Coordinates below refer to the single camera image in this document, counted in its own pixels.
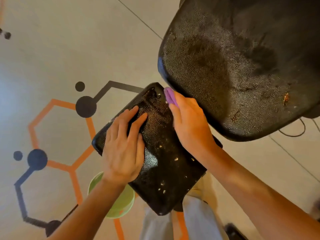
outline hand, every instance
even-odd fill
[[[125,186],[138,177],[144,162],[144,142],[139,129],[146,121],[147,113],[132,123],[127,136],[128,123],[138,109],[138,106],[131,110],[126,109],[115,118],[106,132],[106,142],[102,153],[103,179],[121,186]]]
[[[207,119],[194,98],[186,98],[174,92],[179,108],[169,104],[174,118],[174,129],[182,146],[195,158],[216,148]]]

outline textured black plastic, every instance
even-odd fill
[[[181,0],[158,69],[233,141],[266,136],[320,101],[320,0]]]
[[[173,117],[166,104],[164,89],[159,83],[148,85],[118,115],[135,105],[139,106],[139,111],[129,127],[140,115],[148,113],[147,121],[140,129],[146,149],[142,170],[129,185],[158,215],[165,215],[183,199],[206,169],[182,147],[173,128]],[[92,141],[100,155],[106,131],[111,125],[112,121]]]

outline molecule graphic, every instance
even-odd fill
[[[76,159],[76,161],[72,165],[66,165],[63,163],[59,163],[56,161],[53,161],[51,159],[48,159],[47,154],[45,151],[41,150],[39,148],[39,143],[35,131],[35,127],[41,122],[41,120],[49,113],[49,111],[54,107],[63,107],[71,110],[75,110],[76,113],[82,117],[85,118],[86,124],[89,130],[89,134],[91,137],[91,140],[94,138],[96,132],[94,128],[94,124],[92,121],[92,116],[95,114],[97,110],[97,103],[98,101],[110,90],[110,88],[118,88],[130,92],[136,92],[139,93],[143,90],[143,88],[135,87],[132,85],[123,84],[120,82],[115,81],[109,81],[98,93],[95,97],[90,96],[82,96],[78,99],[76,104],[52,99],[46,107],[42,109],[42,111],[34,118],[33,121],[28,125],[28,131],[30,134],[31,144],[33,147],[33,150],[28,154],[27,156],[27,163],[29,168],[26,170],[26,172],[15,182],[14,187],[16,190],[17,198],[18,198],[18,204],[21,211],[22,219],[24,222],[29,223],[31,225],[44,228],[46,236],[49,237],[57,228],[58,226],[70,215],[72,212],[78,207],[79,204],[82,203],[82,193],[80,190],[76,170],[78,167],[90,156],[90,154],[94,151],[94,148],[92,145],[89,145],[87,149],[81,154],[81,156]],[[85,84],[81,81],[77,82],[75,85],[75,89],[78,92],[82,92],[85,89]],[[23,154],[21,151],[16,151],[13,153],[13,158],[16,161],[21,161],[23,157]],[[28,212],[26,209],[26,204],[23,199],[23,194],[21,190],[21,185],[30,177],[30,175],[36,171],[41,171],[46,166],[59,169],[62,171],[65,171],[69,173],[70,179],[72,182],[72,186],[74,189],[75,197],[77,200],[77,205],[66,215],[66,217],[62,220],[52,220],[50,222],[44,222],[38,219],[34,219],[28,216]],[[114,219],[114,225],[116,228],[116,232],[119,239],[123,239],[123,231],[120,224],[119,219]]]

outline white pants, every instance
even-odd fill
[[[186,195],[182,207],[189,240],[229,240],[207,203]],[[171,213],[158,216],[148,208],[140,240],[174,240]]]

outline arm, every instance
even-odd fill
[[[145,113],[132,123],[127,136],[128,123],[137,111],[138,107],[135,106],[114,120],[106,133],[102,180],[49,240],[93,239],[126,184],[138,176],[144,162],[144,142],[139,129],[148,115]]]
[[[192,154],[249,216],[266,240],[320,239],[320,224],[299,207],[263,183],[218,147],[202,109],[193,98],[175,92],[170,104],[174,128]]]

